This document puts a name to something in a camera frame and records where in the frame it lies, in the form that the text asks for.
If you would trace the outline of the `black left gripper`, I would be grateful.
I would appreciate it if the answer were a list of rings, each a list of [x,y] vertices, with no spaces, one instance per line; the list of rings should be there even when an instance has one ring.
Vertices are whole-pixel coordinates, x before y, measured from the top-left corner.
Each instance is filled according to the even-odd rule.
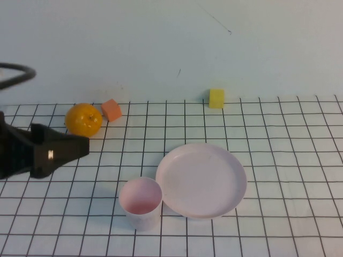
[[[33,143],[42,144],[33,147]],[[1,111],[1,179],[30,172],[46,178],[61,166],[87,156],[88,137],[65,134],[43,124],[31,124],[31,132],[5,122]]]

